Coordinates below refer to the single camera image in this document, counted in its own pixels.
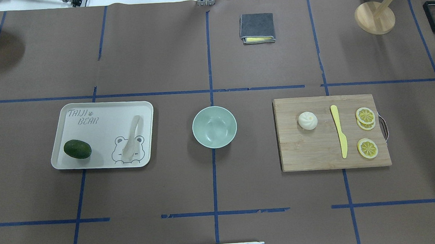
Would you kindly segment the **white steamed bun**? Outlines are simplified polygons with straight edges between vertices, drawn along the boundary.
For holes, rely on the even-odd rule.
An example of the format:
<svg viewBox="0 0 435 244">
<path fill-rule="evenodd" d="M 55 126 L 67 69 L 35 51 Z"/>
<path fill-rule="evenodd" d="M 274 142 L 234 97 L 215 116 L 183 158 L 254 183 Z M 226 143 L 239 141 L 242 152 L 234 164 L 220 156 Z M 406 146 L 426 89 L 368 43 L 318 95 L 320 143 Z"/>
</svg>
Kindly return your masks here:
<svg viewBox="0 0 435 244">
<path fill-rule="evenodd" d="M 298 123 L 305 130 L 313 130 L 318 125 L 318 118 L 312 112 L 302 112 L 299 114 Z"/>
</svg>

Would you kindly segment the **cream ceramic spoon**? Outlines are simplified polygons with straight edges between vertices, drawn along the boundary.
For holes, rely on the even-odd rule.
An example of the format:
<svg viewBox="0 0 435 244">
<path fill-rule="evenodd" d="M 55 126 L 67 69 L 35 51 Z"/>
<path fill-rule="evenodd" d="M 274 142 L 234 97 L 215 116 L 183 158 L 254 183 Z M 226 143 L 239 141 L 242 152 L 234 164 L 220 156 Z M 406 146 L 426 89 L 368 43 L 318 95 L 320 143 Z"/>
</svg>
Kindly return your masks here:
<svg viewBox="0 0 435 244">
<path fill-rule="evenodd" d="M 122 150 L 122 157 L 123 159 L 131 159 L 135 153 L 135 134 L 136 130 L 138 129 L 139 123 L 141 120 L 141 116 L 134 116 L 130 125 L 130 129 L 128 132 L 129 138 L 125 145 L 125 147 Z"/>
</svg>

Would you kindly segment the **light green bowl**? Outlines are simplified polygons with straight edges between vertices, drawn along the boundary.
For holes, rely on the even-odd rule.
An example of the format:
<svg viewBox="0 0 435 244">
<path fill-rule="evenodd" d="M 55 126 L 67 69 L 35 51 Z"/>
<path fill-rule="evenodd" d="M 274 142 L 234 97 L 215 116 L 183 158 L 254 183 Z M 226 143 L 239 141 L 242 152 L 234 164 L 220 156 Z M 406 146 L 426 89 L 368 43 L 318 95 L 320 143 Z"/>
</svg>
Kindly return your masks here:
<svg viewBox="0 0 435 244">
<path fill-rule="evenodd" d="M 192 133 L 197 142 L 207 148 L 223 148 L 235 138 L 237 121 L 226 108 L 209 106 L 194 117 Z"/>
</svg>

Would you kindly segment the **folded grey cloth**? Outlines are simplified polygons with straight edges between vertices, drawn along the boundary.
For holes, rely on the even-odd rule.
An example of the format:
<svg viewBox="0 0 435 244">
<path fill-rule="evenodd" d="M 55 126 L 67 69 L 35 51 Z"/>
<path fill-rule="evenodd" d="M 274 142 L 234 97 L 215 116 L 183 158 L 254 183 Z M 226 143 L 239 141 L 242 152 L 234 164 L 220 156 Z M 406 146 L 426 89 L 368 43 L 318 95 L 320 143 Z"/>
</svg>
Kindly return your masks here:
<svg viewBox="0 0 435 244">
<path fill-rule="evenodd" d="M 272 13 L 243 14 L 240 17 L 240 39 L 246 45 L 276 41 Z"/>
</svg>

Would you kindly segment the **wooden cutting board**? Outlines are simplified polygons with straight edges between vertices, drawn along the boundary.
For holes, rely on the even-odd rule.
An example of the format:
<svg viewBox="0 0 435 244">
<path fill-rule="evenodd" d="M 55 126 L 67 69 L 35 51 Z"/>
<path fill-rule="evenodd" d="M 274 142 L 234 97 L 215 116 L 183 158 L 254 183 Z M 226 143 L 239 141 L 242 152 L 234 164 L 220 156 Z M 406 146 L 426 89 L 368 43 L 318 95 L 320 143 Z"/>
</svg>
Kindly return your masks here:
<svg viewBox="0 0 435 244">
<path fill-rule="evenodd" d="M 347 137 L 346 159 L 341 155 L 339 136 L 331 115 L 332 104 L 338 108 L 342 130 Z M 274 99 L 281 169 L 290 172 L 391 166 L 391 156 L 378 118 L 372 130 L 365 131 L 357 125 L 355 112 L 361 107 L 368 107 L 377 115 L 371 94 Z M 303 112 L 316 115 L 318 125 L 315 129 L 301 128 L 298 117 Z M 359 154 L 357 142 L 361 138 L 371 139 L 377 144 L 379 153 L 376 158 L 365 159 Z"/>
</svg>

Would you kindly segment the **cream bear serving tray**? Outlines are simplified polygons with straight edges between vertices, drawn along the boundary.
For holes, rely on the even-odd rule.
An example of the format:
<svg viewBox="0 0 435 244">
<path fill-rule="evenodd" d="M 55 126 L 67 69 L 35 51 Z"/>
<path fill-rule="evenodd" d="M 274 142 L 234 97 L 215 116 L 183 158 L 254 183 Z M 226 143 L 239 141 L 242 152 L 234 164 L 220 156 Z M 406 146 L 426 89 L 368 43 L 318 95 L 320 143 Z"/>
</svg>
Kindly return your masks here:
<svg viewBox="0 0 435 244">
<path fill-rule="evenodd" d="M 151 158 L 153 115 L 154 107 L 148 101 L 67 104 L 60 111 L 51 165 L 59 170 L 146 166 Z M 128 158 L 123 156 L 123 148 L 135 116 L 139 116 L 133 138 L 135 152 Z M 69 140 L 88 143 L 91 155 L 83 159 L 68 156 L 64 144 Z"/>
</svg>

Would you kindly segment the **yellow plastic knife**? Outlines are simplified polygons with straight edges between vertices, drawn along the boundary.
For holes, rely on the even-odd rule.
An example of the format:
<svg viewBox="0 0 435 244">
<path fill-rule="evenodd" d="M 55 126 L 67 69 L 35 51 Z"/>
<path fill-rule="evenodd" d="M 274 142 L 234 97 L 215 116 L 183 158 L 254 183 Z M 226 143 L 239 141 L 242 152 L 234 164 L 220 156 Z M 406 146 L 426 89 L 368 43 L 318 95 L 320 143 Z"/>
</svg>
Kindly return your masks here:
<svg viewBox="0 0 435 244">
<path fill-rule="evenodd" d="M 345 136 L 342 130 L 340 115 L 337 106 L 332 104 L 330 106 L 330 111 L 331 111 L 333 121 L 335 123 L 337 135 L 339 137 L 341 155 L 343 159 L 346 159 L 348 156 L 348 141 L 347 141 L 347 137 Z"/>
</svg>

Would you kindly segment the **green avocado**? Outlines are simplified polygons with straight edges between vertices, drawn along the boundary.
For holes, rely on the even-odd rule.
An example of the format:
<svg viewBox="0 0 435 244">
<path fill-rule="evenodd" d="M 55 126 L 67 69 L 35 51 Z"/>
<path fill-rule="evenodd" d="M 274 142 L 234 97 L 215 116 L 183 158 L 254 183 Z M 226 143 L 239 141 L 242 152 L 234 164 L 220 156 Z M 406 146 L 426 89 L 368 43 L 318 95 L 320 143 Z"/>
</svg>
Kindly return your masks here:
<svg viewBox="0 0 435 244">
<path fill-rule="evenodd" d="M 93 152 L 88 143 L 77 139 L 67 141 L 63 146 L 63 151 L 66 155 L 75 159 L 89 158 Z"/>
</svg>

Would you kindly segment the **upper lemon slice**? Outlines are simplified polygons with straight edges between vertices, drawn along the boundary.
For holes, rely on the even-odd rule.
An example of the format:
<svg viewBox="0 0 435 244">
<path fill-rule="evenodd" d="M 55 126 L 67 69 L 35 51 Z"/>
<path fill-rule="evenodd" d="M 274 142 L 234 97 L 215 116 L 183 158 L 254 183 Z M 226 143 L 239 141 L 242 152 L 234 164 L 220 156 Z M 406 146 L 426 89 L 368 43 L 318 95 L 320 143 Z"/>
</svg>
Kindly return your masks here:
<svg viewBox="0 0 435 244">
<path fill-rule="evenodd" d="M 373 124 L 376 115 L 374 112 L 368 107 L 361 107 L 355 112 L 356 119 L 359 123 L 364 125 Z"/>
</svg>

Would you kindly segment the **lemon slice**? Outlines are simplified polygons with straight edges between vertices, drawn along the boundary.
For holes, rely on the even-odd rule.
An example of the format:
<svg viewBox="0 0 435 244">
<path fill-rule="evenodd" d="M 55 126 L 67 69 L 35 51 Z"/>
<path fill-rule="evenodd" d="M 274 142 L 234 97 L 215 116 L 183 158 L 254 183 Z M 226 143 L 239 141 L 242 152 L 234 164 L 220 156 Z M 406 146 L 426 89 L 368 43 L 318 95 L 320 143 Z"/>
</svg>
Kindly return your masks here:
<svg viewBox="0 0 435 244">
<path fill-rule="evenodd" d="M 371 124 L 364 124 L 359 120 L 357 120 L 357 125 L 359 126 L 359 128 L 362 128 L 365 131 L 372 130 L 376 125 L 376 120 L 374 119 L 374 121 Z"/>
<path fill-rule="evenodd" d="M 361 107 L 355 112 L 356 119 L 359 123 L 364 125 L 373 124 L 376 115 L 374 112 L 368 107 Z"/>
<path fill-rule="evenodd" d="M 357 142 L 357 150 L 365 159 L 374 159 L 379 153 L 377 144 L 368 138 L 361 138 Z"/>
</svg>

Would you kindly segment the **middle lemon slice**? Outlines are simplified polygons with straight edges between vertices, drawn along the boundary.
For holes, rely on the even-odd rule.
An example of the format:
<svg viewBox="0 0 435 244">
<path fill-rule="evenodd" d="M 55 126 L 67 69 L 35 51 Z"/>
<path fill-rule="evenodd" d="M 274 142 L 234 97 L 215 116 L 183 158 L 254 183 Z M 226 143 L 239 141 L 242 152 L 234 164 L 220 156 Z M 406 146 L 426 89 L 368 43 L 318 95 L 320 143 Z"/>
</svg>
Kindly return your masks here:
<svg viewBox="0 0 435 244">
<path fill-rule="evenodd" d="M 359 120 L 357 120 L 357 125 L 359 126 L 359 128 L 362 128 L 365 131 L 372 130 L 376 125 L 376 120 L 374 119 L 374 121 L 371 124 L 364 124 Z"/>
</svg>

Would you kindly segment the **lower lemon slice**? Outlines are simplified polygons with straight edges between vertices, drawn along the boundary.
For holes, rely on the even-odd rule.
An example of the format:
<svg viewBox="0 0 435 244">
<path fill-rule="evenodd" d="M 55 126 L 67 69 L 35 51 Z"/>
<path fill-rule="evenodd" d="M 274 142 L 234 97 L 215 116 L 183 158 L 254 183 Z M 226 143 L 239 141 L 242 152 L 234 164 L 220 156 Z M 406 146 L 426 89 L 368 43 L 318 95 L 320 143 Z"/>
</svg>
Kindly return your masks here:
<svg viewBox="0 0 435 244">
<path fill-rule="evenodd" d="M 374 159 L 379 153 L 377 144 L 368 138 L 361 138 L 357 142 L 357 150 L 365 159 Z"/>
</svg>

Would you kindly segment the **wooden mug tree stand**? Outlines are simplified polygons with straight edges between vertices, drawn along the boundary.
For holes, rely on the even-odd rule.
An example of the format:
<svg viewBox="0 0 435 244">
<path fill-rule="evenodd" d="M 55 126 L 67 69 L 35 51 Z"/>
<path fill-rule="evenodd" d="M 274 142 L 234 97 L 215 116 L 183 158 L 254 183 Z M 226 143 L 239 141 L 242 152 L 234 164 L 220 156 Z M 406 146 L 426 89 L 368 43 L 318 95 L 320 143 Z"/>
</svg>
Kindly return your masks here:
<svg viewBox="0 0 435 244">
<path fill-rule="evenodd" d="M 363 31 L 374 35 L 384 35 L 395 26 L 395 14 L 389 8 L 393 0 L 383 2 L 368 1 L 355 10 L 354 18 Z"/>
</svg>

